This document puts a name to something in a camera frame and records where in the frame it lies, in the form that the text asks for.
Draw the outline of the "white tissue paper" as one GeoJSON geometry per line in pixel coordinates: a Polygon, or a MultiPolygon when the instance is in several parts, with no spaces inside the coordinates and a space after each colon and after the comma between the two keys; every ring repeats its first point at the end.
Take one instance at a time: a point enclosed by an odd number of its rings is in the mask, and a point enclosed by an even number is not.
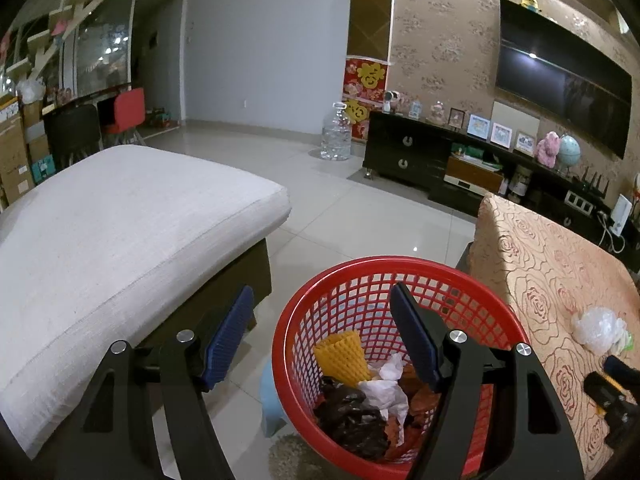
{"type": "Polygon", "coordinates": [[[402,434],[409,411],[408,396],[399,385],[404,371],[402,355],[393,353],[378,367],[372,367],[372,370],[374,378],[358,384],[358,389],[364,394],[363,406],[378,410],[384,420],[394,416],[402,434]]]}

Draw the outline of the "clear plastic bag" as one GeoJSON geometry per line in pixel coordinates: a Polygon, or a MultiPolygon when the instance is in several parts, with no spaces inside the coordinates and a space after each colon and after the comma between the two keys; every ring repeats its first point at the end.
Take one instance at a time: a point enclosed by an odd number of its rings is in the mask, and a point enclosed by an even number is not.
{"type": "Polygon", "coordinates": [[[614,354],[613,344],[620,332],[627,330],[627,323],[606,307],[592,307],[583,314],[572,317],[573,337],[596,356],[614,354]]]}

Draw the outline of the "black plastic bag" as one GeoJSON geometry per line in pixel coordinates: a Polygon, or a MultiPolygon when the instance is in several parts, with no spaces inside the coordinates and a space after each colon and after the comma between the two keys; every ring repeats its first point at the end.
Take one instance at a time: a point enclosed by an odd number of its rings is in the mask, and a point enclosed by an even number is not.
{"type": "Polygon", "coordinates": [[[378,408],[368,408],[366,396],[330,376],[320,379],[320,400],[314,419],[322,431],[349,453],[382,460],[392,441],[378,408]]]}

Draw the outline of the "brown dried leaf wrapper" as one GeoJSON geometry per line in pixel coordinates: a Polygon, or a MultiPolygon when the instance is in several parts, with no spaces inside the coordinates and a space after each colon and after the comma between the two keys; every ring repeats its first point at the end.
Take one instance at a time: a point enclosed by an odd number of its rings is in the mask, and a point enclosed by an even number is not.
{"type": "Polygon", "coordinates": [[[390,447],[384,455],[386,460],[399,460],[421,442],[425,424],[431,420],[439,402],[439,394],[416,374],[412,364],[406,364],[399,379],[399,387],[408,398],[408,413],[400,422],[390,414],[385,428],[390,447]]]}

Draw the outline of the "small white crumpled wrapper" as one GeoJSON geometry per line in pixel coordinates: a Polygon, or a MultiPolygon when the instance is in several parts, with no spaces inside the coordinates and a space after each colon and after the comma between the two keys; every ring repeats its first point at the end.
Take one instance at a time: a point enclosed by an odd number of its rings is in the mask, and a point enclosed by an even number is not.
{"type": "Polygon", "coordinates": [[[612,352],[616,356],[620,356],[626,351],[630,351],[634,348],[634,336],[628,332],[628,330],[622,330],[620,332],[620,338],[613,344],[612,352]]]}

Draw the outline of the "light blue plastic stool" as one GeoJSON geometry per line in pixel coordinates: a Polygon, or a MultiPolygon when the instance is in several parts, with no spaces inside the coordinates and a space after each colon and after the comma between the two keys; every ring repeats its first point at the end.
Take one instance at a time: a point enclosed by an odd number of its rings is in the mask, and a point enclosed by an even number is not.
{"type": "Polygon", "coordinates": [[[271,359],[262,369],[260,378],[259,399],[262,404],[262,432],[266,438],[273,437],[280,429],[288,424],[288,416],[282,408],[272,370],[271,359]]]}

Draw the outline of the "white sofa cushion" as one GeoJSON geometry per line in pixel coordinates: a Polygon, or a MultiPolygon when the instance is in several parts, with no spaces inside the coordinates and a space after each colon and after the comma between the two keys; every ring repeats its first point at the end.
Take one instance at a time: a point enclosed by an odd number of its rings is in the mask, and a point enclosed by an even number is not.
{"type": "Polygon", "coordinates": [[[140,145],[100,151],[1,216],[1,414],[35,456],[108,346],[140,344],[291,211],[280,184],[140,145]]]}

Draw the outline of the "black TV cabinet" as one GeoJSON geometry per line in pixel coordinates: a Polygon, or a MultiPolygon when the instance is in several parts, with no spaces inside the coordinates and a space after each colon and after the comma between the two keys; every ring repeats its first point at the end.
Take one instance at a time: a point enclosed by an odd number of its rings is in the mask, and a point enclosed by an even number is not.
{"type": "Polygon", "coordinates": [[[432,202],[470,216],[478,215],[485,194],[504,195],[607,250],[628,270],[639,271],[639,229],[627,222],[620,237],[613,235],[611,209],[603,200],[520,152],[428,122],[373,112],[362,166],[369,174],[420,188],[432,202]],[[590,217],[564,203],[568,191],[593,204],[590,217]]]}

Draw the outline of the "white box device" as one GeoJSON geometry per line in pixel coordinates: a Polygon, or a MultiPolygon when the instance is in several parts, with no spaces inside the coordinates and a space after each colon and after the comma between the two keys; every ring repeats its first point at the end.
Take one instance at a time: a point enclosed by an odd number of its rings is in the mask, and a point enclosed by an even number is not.
{"type": "Polygon", "coordinates": [[[612,226],[611,232],[613,235],[620,237],[623,229],[626,226],[627,219],[631,213],[632,203],[628,198],[620,194],[616,200],[615,207],[612,210],[611,219],[612,226]]]}

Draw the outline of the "framed picture white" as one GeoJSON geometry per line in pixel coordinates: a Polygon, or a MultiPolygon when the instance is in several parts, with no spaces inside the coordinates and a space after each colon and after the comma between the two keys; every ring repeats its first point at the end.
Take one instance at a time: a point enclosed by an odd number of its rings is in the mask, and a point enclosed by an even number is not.
{"type": "Polygon", "coordinates": [[[513,130],[494,122],[491,128],[490,142],[508,150],[511,147],[513,130]]]}

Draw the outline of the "framed picture blue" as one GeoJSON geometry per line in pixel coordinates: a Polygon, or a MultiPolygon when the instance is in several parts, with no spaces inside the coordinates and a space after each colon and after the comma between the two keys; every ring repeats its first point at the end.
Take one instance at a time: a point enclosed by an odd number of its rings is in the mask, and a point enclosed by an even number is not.
{"type": "Polygon", "coordinates": [[[487,140],[491,128],[491,120],[472,114],[469,117],[466,132],[482,140],[487,140]]]}

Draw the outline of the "framed picture small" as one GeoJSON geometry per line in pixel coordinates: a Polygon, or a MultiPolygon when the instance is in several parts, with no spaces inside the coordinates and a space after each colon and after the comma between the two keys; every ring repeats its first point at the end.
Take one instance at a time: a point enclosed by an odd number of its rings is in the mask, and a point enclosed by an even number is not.
{"type": "Polygon", "coordinates": [[[516,133],[514,151],[520,152],[529,157],[535,156],[536,139],[530,134],[518,130],[516,133]]]}

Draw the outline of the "pink plush toy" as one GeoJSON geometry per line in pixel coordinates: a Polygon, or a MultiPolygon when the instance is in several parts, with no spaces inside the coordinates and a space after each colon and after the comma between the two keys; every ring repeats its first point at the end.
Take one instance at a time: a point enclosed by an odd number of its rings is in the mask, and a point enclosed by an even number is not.
{"type": "Polygon", "coordinates": [[[536,145],[534,159],[542,166],[553,169],[559,155],[561,139],[555,131],[549,131],[536,145]]]}

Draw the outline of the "red festive wall poster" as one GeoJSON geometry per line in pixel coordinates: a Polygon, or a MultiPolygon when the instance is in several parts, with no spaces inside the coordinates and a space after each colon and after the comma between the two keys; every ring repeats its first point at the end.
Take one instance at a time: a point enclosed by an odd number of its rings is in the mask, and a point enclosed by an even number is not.
{"type": "Polygon", "coordinates": [[[370,115],[383,107],[388,63],[377,58],[347,55],[343,79],[343,102],[352,124],[352,138],[366,142],[370,115]]]}

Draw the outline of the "wall mounted black television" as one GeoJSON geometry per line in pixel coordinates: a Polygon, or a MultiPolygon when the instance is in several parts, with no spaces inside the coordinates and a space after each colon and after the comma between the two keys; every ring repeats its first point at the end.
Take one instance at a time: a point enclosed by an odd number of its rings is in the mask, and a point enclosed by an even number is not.
{"type": "Polygon", "coordinates": [[[587,41],[544,16],[500,0],[496,86],[543,108],[624,158],[632,78],[587,41]]]}

